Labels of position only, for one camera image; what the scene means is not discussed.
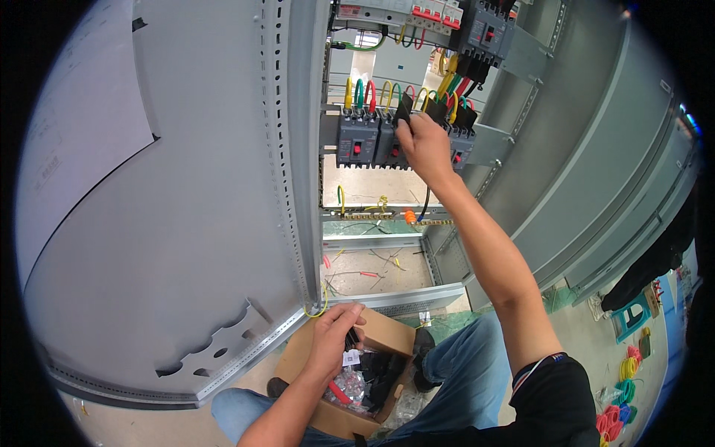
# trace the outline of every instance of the cardboard box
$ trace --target cardboard box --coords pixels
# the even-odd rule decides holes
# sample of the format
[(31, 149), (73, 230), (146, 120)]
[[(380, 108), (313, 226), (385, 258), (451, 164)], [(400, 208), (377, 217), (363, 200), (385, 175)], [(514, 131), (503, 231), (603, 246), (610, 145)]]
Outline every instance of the cardboard box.
[[(379, 350), (404, 355), (408, 360), (412, 357), (415, 344), (415, 329), (403, 325), (381, 313), (365, 308), (361, 314), (366, 324), (360, 326), (365, 331), (365, 346)], [(288, 342), (283, 355), (278, 360), (273, 375), (291, 383), (303, 369), (310, 354), (312, 345), (313, 326), (317, 318), (311, 318), (300, 329), (295, 331)], [(374, 418), (368, 418), (339, 407), (334, 403), (321, 399), (310, 419), (310, 425), (320, 431), (344, 439), (354, 439), (353, 433), (364, 437), (373, 434), (373, 431), (385, 422), (395, 405), (399, 391), (410, 380), (409, 370), (411, 362), (402, 375), (396, 380), (392, 391), (385, 402), (383, 409)]]

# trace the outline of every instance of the right arm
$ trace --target right arm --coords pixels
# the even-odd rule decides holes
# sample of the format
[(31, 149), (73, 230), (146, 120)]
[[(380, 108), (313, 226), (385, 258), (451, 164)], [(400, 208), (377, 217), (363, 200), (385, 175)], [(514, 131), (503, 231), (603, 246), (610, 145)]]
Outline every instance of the right arm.
[(397, 136), (410, 166), (455, 221), (474, 274), (499, 317), (512, 374), (561, 351), (523, 256), (452, 170), (447, 132), (422, 113), (411, 116), (410, 126), (400, 120)]

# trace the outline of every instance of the orange insulator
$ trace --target orange insulator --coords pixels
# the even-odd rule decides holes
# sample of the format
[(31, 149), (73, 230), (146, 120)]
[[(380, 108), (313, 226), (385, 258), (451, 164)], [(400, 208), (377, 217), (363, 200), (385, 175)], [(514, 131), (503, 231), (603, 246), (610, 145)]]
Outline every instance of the orange insulator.
[(414, 225), (417, 222), (417, 216), (415, 216), (414, 211), (405, 211), (405, 222), (407, 222), (408, 225)]

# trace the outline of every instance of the sticker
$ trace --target sticker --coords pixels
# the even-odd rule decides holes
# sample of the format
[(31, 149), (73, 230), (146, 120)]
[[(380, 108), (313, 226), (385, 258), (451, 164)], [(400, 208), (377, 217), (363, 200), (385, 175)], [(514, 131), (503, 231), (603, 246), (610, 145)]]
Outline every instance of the sticker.
[(351, 349), (346, 353), (342, 353), (342, 365), (358, 365), (360, 364), (360, 351), (357, 349)]
[(340, 13), (338, 16), (354, 16), (360, 15), (360, 7), (352, 5), (340, 5)]

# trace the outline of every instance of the man's hand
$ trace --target man's hand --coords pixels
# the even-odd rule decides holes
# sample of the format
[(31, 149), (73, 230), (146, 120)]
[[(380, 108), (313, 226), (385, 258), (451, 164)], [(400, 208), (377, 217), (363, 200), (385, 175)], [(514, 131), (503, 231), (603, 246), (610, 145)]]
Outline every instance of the man's hand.
[[(344, 303), (332, 306), (315, 324), (310, 357), (303, 371), (313, 377), (330, 382), (342, 368), (342, 353), (345, 352), (345, 336), (354, 325), (364, 325), (360, 313), (364, 304)], [(362, 329), (355, 328), (360, 342), (365, 339)], [(356, 346), (362, 349), (362, 343)]]
[(429, 115), (410, 115), (409, 126), (404, 119), (398, 120), (395, 134), (407, 155), (410, 167), (427, 186), (435, 190), (454, 180), (456, 174), (452, 170), (450, 160), (449, 137)]

